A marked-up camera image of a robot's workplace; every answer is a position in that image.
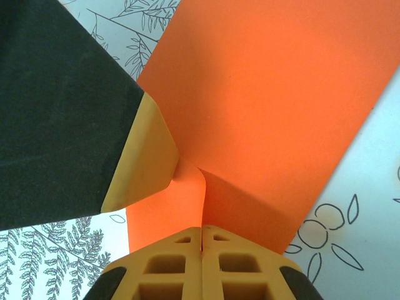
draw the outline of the fern drawing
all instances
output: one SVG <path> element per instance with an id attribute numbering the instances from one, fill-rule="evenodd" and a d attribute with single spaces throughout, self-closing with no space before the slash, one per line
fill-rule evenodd
<path id="1" fill-rule="evenodd" d="M 20 229 L 11 229 L 7 231 L 7 234 L 0 236 L 0 242 L 6 243 L 0 250 L 0 257 L 5 257 L 0 262 L 0 300 L 7 300 L 6 295 L 9 295 L 8 286 L 12 284 L 10 276 L 13 275 L 11 266 L 15 266 L 14 258 L 17 255 L 15 244 L 19 245 L 20 232 Z"/>
<path id="2" fill-rule="evenodd" d="M 86 224 L 87 223 L 83 222 L 81 225 L 78 225 L 78 231 L 82 233 L 85 232 L 85 230 L 88 228 L 85 227 Z M 85 237 L 86 242 L 79 241 L 82 238 L 82 235 L 74 235 L 75 240 L 72 239 L 72 241 L 70 241 L 71 243 L 81 247 L 80 249 L 75 249 L 75 252 L 79 253 L 80 256 L 77 257 L 77 260 L 69 264 L 69 266 L 73 269 L 69 272 L 72 276 L 72 300 L 78 300 L 78 296 L 81 294 L 83 278 L 87 276 L 89 278 L 88 285 L 93 285 L 93 283 L 99 277 L 102 269 L 104 269 L 104 267 L 109 263 L 110 254 L 106 252 L 103 254 L 103 257 L 108 259 L 101 265 L 96 264 L 99 261 L 98 257 L 101 250 L 101 241 L 103 240 L 103 237 L 104 234 L 100 229 L 95 230 L 89 236 Z"/>
<path id="3" fill-rule="evenodd" d="M 63 234 L 66 232 L 66 222 L 52 222 L 49 224 L 43 224 L 42 230 L 47 234 L 47 238 L 53 244 L 48 247 L 50 253 L 56 253 L 56 258 L 47 259 L 44 263 L 49 266 L 44 270 L 44 274 L 50 275 L 47 280 L 46 286 L 49 287 L 47 290 L 48 300 L 56 300 L 60 293 L 60 287 L 63 283 L 65 273 L 69 264 L 69 258 L 64 248 L 61 248 L 57 243 L 65 241 Z"/>
<path id="4" fill-rule="evenodd" d="M 19 258 L 25 259 L 20 268 L 21 271 L 24 271 L 20 277 L 24 280 L 21 286 L 22 300 L 30 300 L 32 298 L 35 279 L 38 278 L 39 265 L 42 264 L 42 258 L 46 256 L 45 249 L 47 245 L 43 235 L 33 227 L 31 229 L 33 230 L 22 232 L 24 238 L 22 246 L 25 249 L 19 256 Z"/>
<path id="5" fill-rule="evenodd" d="M 74 224 L 61 221 L 2 232 L 0 300 L 8 300 L 9 296 L 6 296 L 12 284 L 12 266 L 16 264 L 16 245 L 19 243 L 22 246 L 18 256 L 22 260 L 22 297 L 18 299 L 33 298 L 35 283 L 41 272 L 41 280 L 46 280 L 47 300 L 61 298 L 60 289 L 66 284 L 66 278 L 70 279 L 66 282 L 71 284 L 72 295 L 68 298 L 78 300 L 83 284 L 92 286 L 111 258 L 110 253 L 101 253 L 104 233 L 101 229 L 91 231 L 91 220 L 91 217 L 82 217 L 73 220 Z"/>

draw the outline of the branch illustration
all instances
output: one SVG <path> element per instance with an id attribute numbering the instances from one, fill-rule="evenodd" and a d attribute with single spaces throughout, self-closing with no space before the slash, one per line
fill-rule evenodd
<path id="1" fill-rule="evenodd" d="M 18 238 L 20 233 L 20 229 L 10 229 L 7 231 L 7 234 L 3 234 L 0 236 L 0 242 L 6 242 L 6 247 L 0 250 L 0 257 L 5 256 L 5 260 L 0 262 L 0 269 L 2 270 L 0 273 L 0 300 L 7 300 L 6 295 L 9 295 L 8 286 L 12 284 L 10 280 L 10 276 L 13 275 L 13 270 L 11 266 L 15 266 L 14 258 L 17 255 L 15 250 L 15 244 L 19 244 Z"/>

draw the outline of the botanical print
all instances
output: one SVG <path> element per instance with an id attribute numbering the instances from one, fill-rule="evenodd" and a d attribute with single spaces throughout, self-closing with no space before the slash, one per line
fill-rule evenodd
<path id="1" fill-rule="evenodd" d="M 297 231 L 297 236 L 302 242 L 301 246 L 290 244 L 285 253 L 297 254 L 303 250 L 304 246 L 315 249 L 306 273 L 312 283 L 317 279 L 323 266 L 323 256 L 320 249 L 324 247 L 330 247 L 332 253 L 339 261 L 354 269 L 363 271 L 364 268 L 349 251 L 329 238 L 330 232 L 340 230 L 345 225 L 352 225 L 358 218 L 358 215 L 359 201 L 357 194 L 353 195 L 349 203 L 346 217 L 337 206 L 331 203 L 320 204 Z"/>
<path id="2" fill-rule="evenodd" d="M 99 6 L 96 1 L 75 0 L 64 6 L 136 80 L 178 4 L 179 0 L 122 0 Z"/>

